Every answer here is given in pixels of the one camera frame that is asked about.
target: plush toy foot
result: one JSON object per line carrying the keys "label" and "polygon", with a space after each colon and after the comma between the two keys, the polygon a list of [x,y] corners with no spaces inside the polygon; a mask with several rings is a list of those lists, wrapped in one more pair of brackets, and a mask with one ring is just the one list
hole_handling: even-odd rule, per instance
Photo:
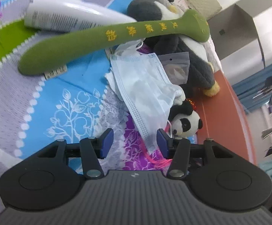
{"label": "plush toy foot", "polygon": [[207,63],[211,66],[212,71],[214,72],[214,67],[213,67],[212,63],[210,63],[210,62],[207,62]]}
{"label": "plush toy foot", "polygon": [[203,89],[202,90],[204,95],[209,96],[209,97],[215,96],[219,91],[220,91],[220,86],[216,81],[211,89]]}
{"label": "plush toy foot", "polygon": [[168,10],[169,10],[170,12],[172,12],[172,13],[178,14],[178,10],[177,10],[176,7],[173,6],[173,5],[170,5],[170,6],[168,7]]}

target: stuffed animal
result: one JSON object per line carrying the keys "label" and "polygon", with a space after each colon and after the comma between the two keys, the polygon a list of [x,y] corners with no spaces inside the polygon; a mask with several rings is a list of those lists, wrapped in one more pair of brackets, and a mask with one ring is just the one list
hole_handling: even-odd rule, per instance
{"label": "stuffed animal", "polygon": [[190,137],[202,128],[202,120],[188,100],[182,105],[173,106],[168,120],[171,122],[172,133],[182,138]]}
{"label": "stuffed animal", "polygon": [[[127,14],[137,21],[170,20],[181,16],[156,0],[133,0],[127,8]],[[214,79],[213,67],[208,63],[204,46],[199,42],[181,34],[169,34],[147,38],[145,43],[157,55],[189,52],[187,84],[193,88],[201,88],[203,93],[210,97],[219,92],[220,87]]]}

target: barcode label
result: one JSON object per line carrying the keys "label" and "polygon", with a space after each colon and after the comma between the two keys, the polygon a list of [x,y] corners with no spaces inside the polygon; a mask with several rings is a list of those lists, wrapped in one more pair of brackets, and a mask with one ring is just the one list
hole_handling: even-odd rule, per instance
{"label": "barcode label", "polygon": [[59,31],[70,31],[76,27],[78,19],[72,16],[53,13],[51,18],[51,29]]}
{"label": "barcode label", "polygon": [[80,27],[79,27],[79,30],[84,30],[84,29],[89,29],[89,28],[94,28],[94,27],[96,27],[95,22],[83,20]]}
{"label": "barcode label", "polygon": [[44,73],[44,76],[45,76],[46,80],[48,80],[48,79],[57,77],[57,76],[59,76],[59,75],[61,75],[63,73],[66,73],[66,72],[67,72],[67,66],[64,65],[62,67],[59,67],[57,69],[54,69],[52,71]]}

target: pink string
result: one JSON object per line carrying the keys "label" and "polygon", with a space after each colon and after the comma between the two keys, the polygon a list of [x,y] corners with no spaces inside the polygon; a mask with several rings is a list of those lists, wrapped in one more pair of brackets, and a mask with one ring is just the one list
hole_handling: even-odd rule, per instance
{"label": "pink string", "polygon": [[[167,132],[167,131],[169,130],[169,128],[170,128],[170,125],[167,124],[166,127],[165,127],[165,129],[164,129],[164,131]],[[172,161],[172,159],[168,159],[168,160],[167,160],[167,159],[165,159],[164,157],[162,157],[161,160],[157,160],[157,161],[154,160],[153,158],[151,158],[151,156],[150,156],[150,155],[148,154],[148,152],[147,152],[147,149],[146,149],[146,147],[145,147],[145,144],[144,144],[144,141],[143,141],[142,138],[140,139],[140,149],[141,149],[141,151],[143,152],[145,158],[146,158],[149,162],[151,162],[151,163],[154,165],[155,168],[165,168],[165,167],[167,167],[168,165],[170,165],[170,163],[171,163],[171,161]]]}

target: ribbed gray surface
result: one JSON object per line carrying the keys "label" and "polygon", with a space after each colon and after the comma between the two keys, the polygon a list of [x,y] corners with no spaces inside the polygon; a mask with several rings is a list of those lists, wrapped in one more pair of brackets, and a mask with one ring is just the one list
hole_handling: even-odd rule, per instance
{"label": "ribbed gray surface", "polygon": [[101,180],[87,181],[74,199],[56,209],[21,212],[8,208],[0,214],[2,224],[272,225],[272,215],[263,209],[214,210],[196,200],[183,182],[169,180],[160,171],[110,171]]}

